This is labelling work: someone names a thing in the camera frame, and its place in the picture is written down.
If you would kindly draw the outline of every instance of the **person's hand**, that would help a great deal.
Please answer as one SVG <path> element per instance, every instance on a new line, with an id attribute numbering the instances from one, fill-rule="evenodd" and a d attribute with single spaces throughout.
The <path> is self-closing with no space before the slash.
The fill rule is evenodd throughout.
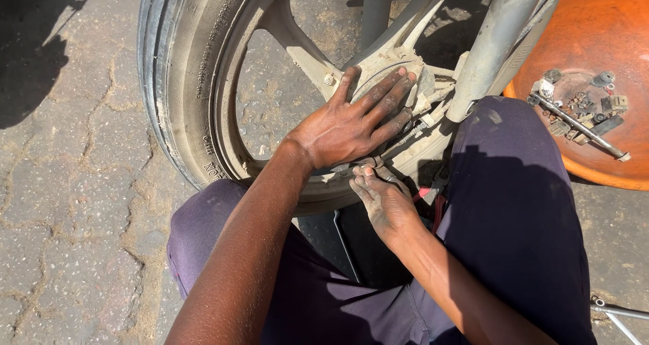
<path id="1" fill-rule="evenodd" d="M 357 102 L 350 104 L 347 92 L 360 72 L 360 67 L 349 67 L 334 96 L 284 139 L 297 142 L 309 156 L 314 169 L 367 155 L 399 133 L 412 117 L 410 108 L 404 108 L 391 121 L 375 129 L 415 84 L 417 77 L 414 73 L 407 73 L 405 67 L 399 67 Z"/>
<path id="2" fill-rule="evenodd" d="M 368 165 L 353 169 L 350 179 L 353 191 L 361 198 L 369 221 L 385 245 L 392 249 L 408 225 L 421 224 L 408 187 L 385 166 L 375 170 Z"/>

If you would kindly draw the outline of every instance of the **orange plastic basin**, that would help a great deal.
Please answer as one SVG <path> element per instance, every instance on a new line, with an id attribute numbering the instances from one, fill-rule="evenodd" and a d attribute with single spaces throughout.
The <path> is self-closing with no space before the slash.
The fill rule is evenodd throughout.
<path id="1" fill-rule="evenodd" d="M 619 162 L 593 142 L 578 145 L 554 137 L 566 169 L 594 183 L 649 190 L 649 0 L 560 0 L 505 96 L 525 99 L 532 83 L 553 68 L 575 75 L 612 71 L 612 93 L 626 95 L 629 102 L 625 122 L 604 138 L 630 152 L 631 159 Z"/>

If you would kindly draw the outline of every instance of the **forearm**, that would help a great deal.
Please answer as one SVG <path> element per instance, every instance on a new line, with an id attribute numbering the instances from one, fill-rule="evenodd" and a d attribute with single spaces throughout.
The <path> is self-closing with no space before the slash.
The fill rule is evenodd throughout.
<path id="1" fill-rule="evenodd" d="M 258 340 L 293 210 L 312 171 L 307 159 L 294 143 L 280 144 L 223 227 L 168 343 Z"/>
<path id="2" fill-rule="evenodd" d="M 472 344 L 554 344 L 491 294 L 420 222 L 393 251 Z"/>

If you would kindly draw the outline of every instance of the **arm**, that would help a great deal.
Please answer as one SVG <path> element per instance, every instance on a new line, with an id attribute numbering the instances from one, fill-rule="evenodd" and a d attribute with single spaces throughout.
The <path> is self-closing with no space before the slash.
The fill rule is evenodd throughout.
<path id="1" fill-rule="evenodd" d="M 377 172 L 389 175 L 385 167 Z M 354 175 L 350 185 L 378 236 L 472 344 L 555 344 L 491 294 L 428 232 L 402 182 L 386 183 L 371 167 L 355 167 Z"/>
<path id="2" fill-rule="evenodd" d="M 375 130 L 414 74 L 400 67 L 351 105 L 346 96 L 359 73 L 347 69 L 334 96 L 280 143 L 228 218 L 166 343 L 259 341 L 293 210 L 312 171 L 368 154 L 410 120 L 404 108 Z"/>

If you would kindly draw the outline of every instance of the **thigh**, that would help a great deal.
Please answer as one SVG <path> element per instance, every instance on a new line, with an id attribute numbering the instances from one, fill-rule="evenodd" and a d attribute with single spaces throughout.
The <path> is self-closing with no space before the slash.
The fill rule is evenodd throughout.
<path id="1" fill-rule="evenodd" d="M 460 126 L 438 234 L 492 293 L 555 341 L 595 343 L 568 174 L 522 100 L 486 97 Z"/>
<path id="2" fill-rule="evenodd" d="M 183 298 L 245 191 L 218 180 L 174 213 L 167 257 Z M 346 278 L 291 225 L 262 343 L 427 344 L 428 328 L 414 303 L 408 286 L 377 291 Z"/>

